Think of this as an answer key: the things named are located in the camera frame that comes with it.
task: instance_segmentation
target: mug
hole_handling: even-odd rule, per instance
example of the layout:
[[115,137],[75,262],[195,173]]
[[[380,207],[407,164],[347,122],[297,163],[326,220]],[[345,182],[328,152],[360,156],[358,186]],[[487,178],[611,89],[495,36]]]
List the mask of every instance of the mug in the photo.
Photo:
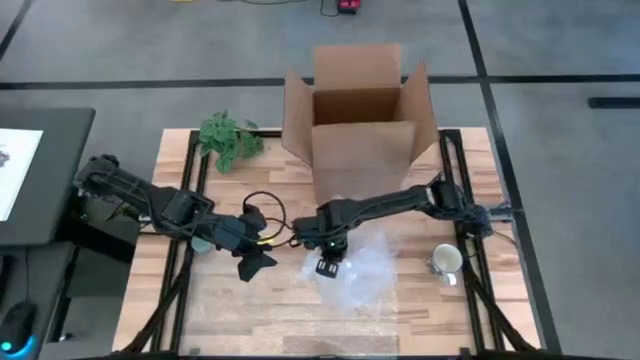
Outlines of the mug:
[[450,244],[436,246],[428,262],[431,272],[440,275],[445,284],[455,286],[458,283],[456,272],[462,268],[462,254],[457,247]]

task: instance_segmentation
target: wooden tabletop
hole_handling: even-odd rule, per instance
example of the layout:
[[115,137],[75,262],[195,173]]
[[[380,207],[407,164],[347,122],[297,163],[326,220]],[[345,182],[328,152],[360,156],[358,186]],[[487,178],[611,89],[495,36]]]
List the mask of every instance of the wooden tabletop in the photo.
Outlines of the wooden tabletop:
[[[180,185],[189,131],[165,130],[154,184]],[[486,129],[462,128],[461,132],[476,202],[495,206],[502,202],[502,190]],[[191,189],[197,170],[194,166]],[[433,146],[413,164],[405,186],[425,183],[440,171],[439,149]],[[239,161],[229,174],[220,175],[213,164],[209,166],[205,195],[215,201],[216,213],[240,214],[243,198],[256,190],[278,195],[289,219],[315,213],[311,171],[284,150],[279,139],[265,139],[263,155]],[[267,197],[256,197],[251,203],[267,217],[281,217],[279,207]],[[455,244],[452,223],[406,213],[366,225],[358,230],[360,236],[384,232],[395,254],[396,284],[379,300],[349,314],[327,306],[316,284],[301,278],[308,255],[302,248],[276,249],[271,255],[278,265],[261,270],[249,283],[237,278],[238,259],[228,253],[197,255],[181,354],[451,355],[460,347],[473,349],[464,288],[445,286],[429,273],[425,261],[437,245]],[[498,305],[525,339],[539,346],[511,227],[493,226],[497,234],[484,243]],[[273,224],[264,233],[275,228]],[[284,234],[276,242],[287,237]],[[138,240],[114,350],[125,346],[155,309],[167,248],[164,237],[142,236]],[[482,308],[481,314],[490,347],[488,320]]]

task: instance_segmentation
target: clear plastic bag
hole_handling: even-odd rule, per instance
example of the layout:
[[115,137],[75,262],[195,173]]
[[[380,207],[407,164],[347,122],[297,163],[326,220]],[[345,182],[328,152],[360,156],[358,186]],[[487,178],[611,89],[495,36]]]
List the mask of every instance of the clear plastic bag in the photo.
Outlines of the clear plastic bag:
[[389,305],[386,298],[396,282],[394,254],[385,232],[379,226],[362,226],[349,232],[348,241],[335,279],[315,272],[319,249],[307,255],[301,278],[314,281],[323,302],[342,314],[366,310],[379,315]]

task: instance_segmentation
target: cardboard box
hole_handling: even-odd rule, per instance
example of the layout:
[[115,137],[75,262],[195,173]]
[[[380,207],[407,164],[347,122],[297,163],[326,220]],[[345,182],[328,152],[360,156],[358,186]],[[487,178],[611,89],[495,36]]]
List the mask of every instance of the cardboard box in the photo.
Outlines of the cardboard box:
[[314,49],[315,90],[289,71],[282,146],[312,167],[316,202],[397,191],[438,140],[424,63],[401,86],[398,44]]

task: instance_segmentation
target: floor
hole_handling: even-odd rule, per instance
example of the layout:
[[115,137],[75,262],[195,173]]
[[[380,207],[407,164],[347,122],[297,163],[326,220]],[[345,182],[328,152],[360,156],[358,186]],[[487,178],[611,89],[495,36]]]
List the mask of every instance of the floor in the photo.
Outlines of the floor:
[[[355,17],[335,18],[319,7],[1,0],[0,106],[93,107],[85,159],[113,153],[149,177],[163,128],[197,127],[223,109],[279,126],[281,79],[288,68],[313,75],[314,45],[400,42],[405,73],[425,59],[434,75],[439,124],[491,129],[512,202],[526,210],[531,243],[521,247],[540,268],[532,287],[547,294],[548,307],[535,305],[553,317],[562,351],[640,357],[640,164],[627,155],[640,122],[636,110],[586,103],[640,94],[640,3],[364,0]],[[86,296],[72,312],[117,318],[118,296]],[[76,344],[106,353],[109,326],[85,326],[104,335]]]

